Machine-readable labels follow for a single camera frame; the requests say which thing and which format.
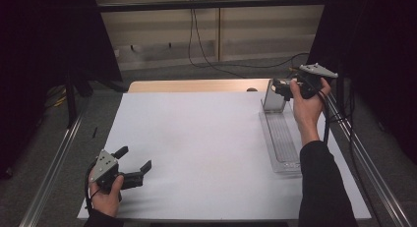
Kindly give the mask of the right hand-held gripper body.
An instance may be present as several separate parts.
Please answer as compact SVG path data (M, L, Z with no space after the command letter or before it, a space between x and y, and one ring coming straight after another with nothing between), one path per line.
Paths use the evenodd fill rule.
M321 78L325 80L337 79L338 73L330 71L319 63L301 65L298 68L296 79L304 99L310 99L323 88Z

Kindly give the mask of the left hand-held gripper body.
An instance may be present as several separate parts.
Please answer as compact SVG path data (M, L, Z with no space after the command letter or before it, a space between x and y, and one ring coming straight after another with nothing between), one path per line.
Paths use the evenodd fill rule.
M110 192L115 179L119 175L122 175L124 177L122 190L141 187L143 185L144 174L140 170L133 173L120 172L119 159L113 157L112 154L104 149L99 153L95 164L92 166L92 174L89 177L89 182L97 183L102 190Z

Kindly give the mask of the clear plastic packaging box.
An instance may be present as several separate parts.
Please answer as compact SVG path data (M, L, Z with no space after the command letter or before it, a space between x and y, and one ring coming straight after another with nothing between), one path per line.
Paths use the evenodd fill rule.
M270 79L261 99L260 120L272 171L280 174L300 174L299 150L301 142L293 117L292 106L276 93L280 80Z

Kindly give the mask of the person's right hand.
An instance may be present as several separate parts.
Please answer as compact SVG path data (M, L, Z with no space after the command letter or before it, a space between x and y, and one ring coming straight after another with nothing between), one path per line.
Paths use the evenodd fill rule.
M295 80L290 82L293 94L293 113L300 132L302 145L320 139L317 125L320 114L324 109L324 99L330 92L330 86L325 79L321 79L322 88L318 94L310 99L304 99L300 93L300 86Z

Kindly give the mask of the person's left hand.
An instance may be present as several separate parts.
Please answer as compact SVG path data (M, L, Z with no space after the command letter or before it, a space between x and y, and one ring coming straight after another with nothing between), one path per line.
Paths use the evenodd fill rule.
M89 184L92 207L110 217L116 217L119 209L119 192L124 183L124 177L119 175L112 184L109 193L103 193L97 183Z

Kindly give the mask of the black metal stand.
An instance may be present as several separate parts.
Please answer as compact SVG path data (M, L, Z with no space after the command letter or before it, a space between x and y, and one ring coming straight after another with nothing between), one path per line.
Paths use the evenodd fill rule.
M93 94L93 89L89 84L87 74L71 72L67 73L65 89L68 107L67 128L70 129L78 118L75 91L77 91L81 97L91 97Z

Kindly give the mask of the black curtain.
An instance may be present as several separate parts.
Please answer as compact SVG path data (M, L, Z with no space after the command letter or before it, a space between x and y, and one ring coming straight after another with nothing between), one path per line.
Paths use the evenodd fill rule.
M330 0L308 61L349 76L417 165L417 0Z
M120 82L96 0L0 0L0 179L22 154L48 91Z

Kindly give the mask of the black horizontal bar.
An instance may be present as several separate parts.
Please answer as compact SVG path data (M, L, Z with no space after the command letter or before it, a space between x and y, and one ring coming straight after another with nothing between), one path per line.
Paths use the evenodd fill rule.
M325 5L328 2L329 0L203 0L129 4L103 4L98 5L96 9L100 13L113 13L245 7L314 6Z

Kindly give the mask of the aluminium rail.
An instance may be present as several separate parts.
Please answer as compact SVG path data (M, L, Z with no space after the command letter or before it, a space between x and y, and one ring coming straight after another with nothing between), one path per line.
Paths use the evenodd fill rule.
M334 121L349 142L349 151L353 166L357 167L357 162L361 164L368 180L371 182L382 205L393 222L393 226L413 227L400 202L387 185L387 182L373 162L367 149L354 132L353 124L338 110L336 99L332 94L328 97L328 107L334 116Z
M32 199L29 208L27 209L19 227L36 227L38 220L46 206L46 203L51 195L54 184L62 169L67 154L72 146L72 143L78 133L79 127L84 119L86 108L89 105L88 99L83 99L80 105L76 107L76 116L72 125L66 130L63 140L61 141L57 152L43 178L40 187Z

